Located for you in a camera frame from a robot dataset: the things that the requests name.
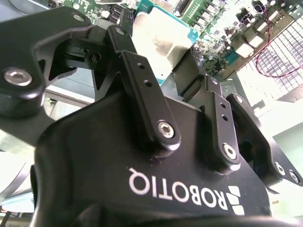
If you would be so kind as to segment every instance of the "black metal bracket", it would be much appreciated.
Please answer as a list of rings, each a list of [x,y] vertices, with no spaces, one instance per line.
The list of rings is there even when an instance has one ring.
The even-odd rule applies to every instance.
[[[277,184],[281,182],[302,187],[299,172],[262,128],[246,101],[237,94],[228,95],[227,100],[232,107],[240,153],[247,162],[253,161],[253,168],[264,184],[276,192],[283,191]]]
[[[49,18],[55,19],[52,23],[55,27],[45,27],[41,23]],[[136,53],[125,29],[118,26],[110,26],[107,30],[98,26],[92,28],[88,18],[68,7],[5,22],[0,24],[0,29],[4,31],[1,37],[4,43],[14,40],[13,44],[4,45],[9,47],[7,51],[2,50],[7,56],[0,63],[3,73],[21,69],[32,78],[28,85],[18,86],[0,77],[0,104],[3,106],[0,116],[8,118],[8,121],[0,120],[0,125],[9,133],[34,145],[40,135],[25,133],[18,125],[29,122],[37,125],[43,116],[43,123],[33,127],[39,133],[45,130],[52,123],[40,113],[43,112],[45,87],[80,67],[93,71],[95,82],[101,81],[96,84],[97,88],[110,80],[103,85],[107,86],[105,91],[103,88],[98,91],[104,95],[110,87],[123,85],[134,108],[140,140],[154,156],[166,157],[180,146],[181,135],[160,86],[147,59]],[[27,119],[13,122],[16,127],[10,128],[11,117]]]
[[[110,74],[105,80],[121,77],[143,146],[156,157],[170,155],[180,146],[181,134],[147,59],[136,53],[130,35],[122,28],[110,26],[106,37],[114,64],[108,64]]]
[[[50,18],[54,27],[45,26]],[[16,86],[0,77],[0,115],[21,118],[38,113],[45,87],[51,83],[56,47],[67,39],[85,37],[90,29],[88,18],[66,7],[1,23],[1,52],[5,56],[0,62],[1,73],[23,70],[32,81],[27,86]]]
[[[212,168],[226,175],[241,166],[231,107],[214,77],[204,76],[200,84],[200,109],[205,113],[205,130],[211,131],[205,133],[204,142],[211,151],[205,157]]]

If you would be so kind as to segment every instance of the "bolt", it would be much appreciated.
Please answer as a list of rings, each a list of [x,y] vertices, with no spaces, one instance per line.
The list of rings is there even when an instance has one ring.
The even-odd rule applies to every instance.
[[[10,69],[4,73],[4,78],[7,82],[17,86],[29,85],[33,78],[32,76],[21,69]]]
[[[119,27],[116,27],[116,31],[121,35],[125,35],[124,31],[122,31]]]
[[[236,96],[236,99],[237,99],[237,101],[238,101],[239,103],[243,103],[243,100],[241,99],[240,96]]]
[[[98,53],[93,53],[91,55],[91,62],[92,63],[97,63],[98,61],[100,61],[100,59],[101,59],[101,55],[98,54]]]
[[[214,84],[218,84],[218,81],[217,81],[215,78],[210,77],[210,79],[212,80],[212,82],[213,82]]]
[[[294,179],[294,181],[296,181],[297,183],[300,182],[298,176],[292,170],[289,170],[289,174],[290,174],[290,176],[292,176],[292,178]]]
[[[81,21],[81,22],[84,22],[84,18],[80,17],[79,15],[77,14],[74,14],[74,18],[78,21]]]
[[[279,173],[280,173],[281,175],[285,176],[286,173],[285,173],[283,167],[282,167],[278,162],[275,162],[275,164],[276,164],[276,167],[278,168]]]
[[[161,134],[166,138],[172,138],[174,136],[174,129],[167,122],[160,122],[158,124],[158,129]]]
[[[223,143],[223,150],[230,159],[235,160],[237,158],[236,151],[227,143]]]

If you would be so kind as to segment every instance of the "screw hole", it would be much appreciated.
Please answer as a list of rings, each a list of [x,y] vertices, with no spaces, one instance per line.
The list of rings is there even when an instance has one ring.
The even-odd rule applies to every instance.
[[[225,121],[228,121],[228,118],[222,114],[222,118],[225,120]]]
[[[142,70],[145,69],[145,66],[142,65],[141,63],[138,63],[137,66],[138,66],[140,69],[142,69]]]
[[[152,83],[151,83],[150,81],[148,81],[148,80],[145,80],[145,81],[144,81],[144,84],[145,84],[146,86],[148,86],[148,87],[151,87],[151,86],[152,86]]]
[[[79,15],[77,15],[77,14],[74,14],[74,18],[75,18],[76,20],[78,20],[78,21],[84,22],[84,18],[81,17],[81,16],[79,16]]]

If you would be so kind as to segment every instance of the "gray surface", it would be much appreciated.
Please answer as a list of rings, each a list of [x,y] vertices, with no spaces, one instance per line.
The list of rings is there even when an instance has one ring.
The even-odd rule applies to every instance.
[[[8,0],[0,0],[0,21],[10,20],[22,16],[13,10]]]
[[[90,70],[78,69],[75,74],[68,78],[59,79],[54,82],[53,85],[83,96],[95,98],[93,79]]]

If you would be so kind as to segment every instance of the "metal grid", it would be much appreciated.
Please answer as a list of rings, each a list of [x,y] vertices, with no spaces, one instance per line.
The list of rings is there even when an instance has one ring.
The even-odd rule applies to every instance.
[[[239,79],[253,106],[277,100],[303,84],[303,69],[282,78],[267,78],[256,70],[256,57],[238,71]],[[261,54],[259,68],[264,74],[278,76],[303,64],[303,19],[299,18],[278,35]]]

